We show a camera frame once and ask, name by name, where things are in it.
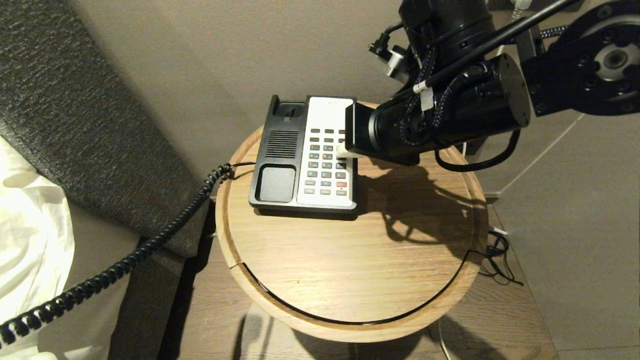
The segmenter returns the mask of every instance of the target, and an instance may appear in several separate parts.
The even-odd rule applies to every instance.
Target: round side table
[[[231,163],[255,161],[262,128]],[[465,160],[451,147],[444,160]],[[298,331],[373,342],[423,329],[475,279],[487,240],[473,173],[440,168],[433,153],[404,167],[358,159],[355,220],[260,215],[248,202],[252,167],[218,190],[216,224],[237,283],[266,313]]]

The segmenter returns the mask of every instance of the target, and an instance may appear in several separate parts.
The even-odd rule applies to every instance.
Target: white cord
[[[440,346],[442,347],[442,351],[444,352],[444,356],[447,358],[447,360],[451,360],[451,356],[449,356],[449,351],[447,350],[447,347],[444,345],[444,339],[442,339],[442,326],[440,326],[441,319],[442,318],[438,319],[438,333],[440,334]]]

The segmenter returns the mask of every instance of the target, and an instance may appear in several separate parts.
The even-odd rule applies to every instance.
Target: gray upholstered headboard
[[[39,172],[147,236],[188,204],[200,182],[64,1],[4,0],[0,34],[0,135]],[[168,248],[195,255],[204,215]]]

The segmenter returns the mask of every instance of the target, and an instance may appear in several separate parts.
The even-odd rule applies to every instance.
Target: coiled phone cord
[[[211,194],[216,181],[219,179],[222,179],[222,181],[228,179],[232,175],[234,167],[252,164],[254,163],[247,162],[235,165],[227,163],[218,167],[217,170],[213,170],[207,176],[207,179],[204,181],[205,185],[200,189],[191,203],[157,235],[145,241],[144,244],[134,252],[109,266],[105,271],[76,284],[71,287],[71,289],[64,291],[62,294],[44,304],[36,306],[0,325],[0,338],[2,342],[5,345],[16,342],[18,337],[25,337],[31,330],[38,330],[43,326],[43,323],[46,325],[54,319],[63,316],[66,312],[73,309],[74,305],[82,304],[83,301],[90,298],[93,294],[98,294],[100,291],[108,288],[109,285],[116,283],[130,273],[131,270],[138,267],[141,262],[156,253],[191,220],[191,217],[200,209]]]

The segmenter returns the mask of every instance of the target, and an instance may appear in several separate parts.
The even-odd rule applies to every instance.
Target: landline phone
[[[375,110],[354,99],[309,97],[307,102],[280,102],[274,97],[250,203],[257,208],[353,211],[357,162],[344,155],[337,158],[336,149],[329,148],[336,146],[331,143],[341,144],[340,139],[351,154],[413,165],[420,153],[435,151],[436,161],[447,170],[476,171],[511,155],[520,129],[529,124],[529,99],[537,116],[569,108],[608,116],[639,112],[640,0],[609,1],[569,26],[538,28],[541,21],[579,1],[557,0],[496,31],[485,0],[403,0],[401,22],[387,28],[369,50],[387,63],[387,75],[404,86]],[[409,47],[388,50],[390,34],[401,28]],[[546,50],[543,39],[550,37],[559,39]],[[509,44],[518,47],[522,73],[505,54],[484,58]],[[317,101],[325,103],[317,107]],[[344,110],[343,116],[338,109]],[[318,120],[317,114],[323,113],[332,115]],[[304,122],[295,120],[303,114]],[[269,124],[276,120],[280,124]],[[505,132],[512,134],[509,144],[492,159],[454,165],[439,157],[441,149]],[[232,178],[236,167],[249,164],[254,163],[227,163],[213,170],[198,195],[159,234],[105,271],[0,325],[0,348],[127,275],[191,219],[217,181]],[[316,171],[320,176],[311,176]]]

